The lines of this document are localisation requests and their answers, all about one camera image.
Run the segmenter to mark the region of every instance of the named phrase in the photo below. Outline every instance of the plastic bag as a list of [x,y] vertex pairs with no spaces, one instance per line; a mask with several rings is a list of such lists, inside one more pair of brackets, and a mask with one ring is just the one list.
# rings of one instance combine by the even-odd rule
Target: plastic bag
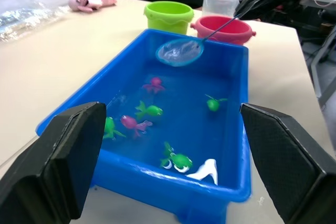
[[58,21],[69,11],[68,6],[47,8],[42,3],[6,11],[0,15],[0,41],[19,39],[37,28]]

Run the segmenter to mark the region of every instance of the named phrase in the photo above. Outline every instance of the tabletop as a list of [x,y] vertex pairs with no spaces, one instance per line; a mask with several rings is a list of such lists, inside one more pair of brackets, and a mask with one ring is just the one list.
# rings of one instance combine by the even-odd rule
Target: tabletop
[[[118,0],[115,7],[91,15],[69,14],[18,41],[0,44],[0,177],[36,139],[38,123],[146,29],[145,5]],[[200,16],[195,11],[194,21]],[[248,24],[257,33],[246,44],[249,102],[293,116],[334,156],[296,31]],[[189,29],[188,34],[195,36],[196,31]],[[229,205],[227,223],[282,224],[252,166],[253,195],[244,204]],[[103,188],[90,190],[83,217],[75,222],[92,223],[94,216],[96,224],[176,223],[172,214]]]

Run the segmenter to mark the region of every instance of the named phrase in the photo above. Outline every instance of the green turtle toy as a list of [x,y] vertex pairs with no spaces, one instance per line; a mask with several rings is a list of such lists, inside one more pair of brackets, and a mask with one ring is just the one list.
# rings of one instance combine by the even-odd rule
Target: green turtle toy
[[113,121],[113,118],[107,117],[105,120],[105,128],[104,128],[104,138],[114,138],[114,134],[122,137],[126,137],[124,134],[120,133],[119,131],[116,131],[114,129],[115,124]]
[[144,115],[152,115],[152,116],[157,116],[157,115],[162,115],[163,110],[160,109],[157,106],[151,105],[148,108],[146,108],[146,105],[143,101],[140,101],[140,105],[138,107],[135,107],[137,110],[140,110],[140,112],[135,113],[138,117],[137,119],[140,120]]
[[210,99],[207,100],[207,104],[208,104],[208,108],[211,110],[211,111],[217,111],[219,109],[219,103],[220,102],[223,102],[223,101],[227,101],[226,98],[222,98],[222,99],[215,99],[215,98],[212,98],[210,95],[207,95],[207,97],[209,97]]
[[174,149],[170,147],[169,143],[164,142],[164,147],[164,155],[168,157],[161,160],[161,167],[170,169],[173,163],[174,168],[178,172],[185,173],[193,166],[193,162],[187,156],[183,154],[175,154]]

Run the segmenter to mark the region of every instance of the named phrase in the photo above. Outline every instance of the pink octopus toy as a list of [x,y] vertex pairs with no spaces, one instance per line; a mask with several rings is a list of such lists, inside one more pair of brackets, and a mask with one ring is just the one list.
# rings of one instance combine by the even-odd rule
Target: pink octopus toy
[[148,92],[150,91],[154,91],[154,93],[158,93],[159,91],[164,90],[164,87],[161,86],[161,79],[159,77],[154,77],[151,80],[151,84],[145,84],[144,86],[142,86],[143,88],[147,89]]
[[73,11],[92,13],[104,6],[115,5],[117,0],[69,0],[69,7]]

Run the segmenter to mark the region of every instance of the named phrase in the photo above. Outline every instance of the clear plastic cup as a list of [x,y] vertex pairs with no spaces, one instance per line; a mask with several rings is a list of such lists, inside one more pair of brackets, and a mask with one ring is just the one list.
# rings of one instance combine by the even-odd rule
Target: clear plastic cup
[[202,16],[233,17],[239,0],[203,0]]

